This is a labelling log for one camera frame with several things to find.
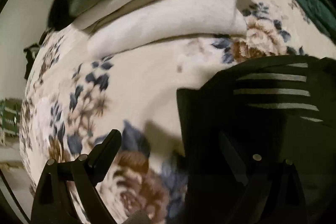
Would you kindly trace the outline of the black knit garment white stripes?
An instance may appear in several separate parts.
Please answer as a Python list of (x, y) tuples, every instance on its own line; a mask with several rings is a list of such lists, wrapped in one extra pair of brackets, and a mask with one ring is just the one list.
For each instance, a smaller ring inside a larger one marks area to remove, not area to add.
[(177, 90), (188, 186), (184, 223), (223, 223), (226, 156), (293, 163), (307, 223), (335, 223), (335, 60), (251, 59)]

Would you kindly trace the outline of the white folded fleece cloth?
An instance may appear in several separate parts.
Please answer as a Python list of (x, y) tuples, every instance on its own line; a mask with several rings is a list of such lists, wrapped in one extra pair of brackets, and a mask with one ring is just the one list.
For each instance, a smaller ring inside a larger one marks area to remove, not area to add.
[(100, 58), (162, 39), (246, 31), (236, 0), (160, 0), (100, 28), (88, 40), (88, 52)]

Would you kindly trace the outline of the floral print bed blanket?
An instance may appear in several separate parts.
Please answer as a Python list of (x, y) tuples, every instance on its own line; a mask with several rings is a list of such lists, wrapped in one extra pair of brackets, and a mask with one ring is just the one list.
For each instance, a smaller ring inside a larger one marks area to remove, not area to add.
[[(96, 190), (116, 223), (184, 223), (189, 175), (177, 90), (199, 89), (218, 72), (251, 59), (311, 56), (335, 60), (335, 42), (295, 0), (236, 0), (243, 35), (198, 34), (157, 40), (104, 57), (88, 52), (100, 28), (160, 0), (118, 0), (90, 30), (51, 31), (25, 90), (23, 164), (34, 195), (49, 159), (90, 154), (112, 130), (121, 146)], [(67, 182), (80, 223), (90, 223), (75, 183)]]

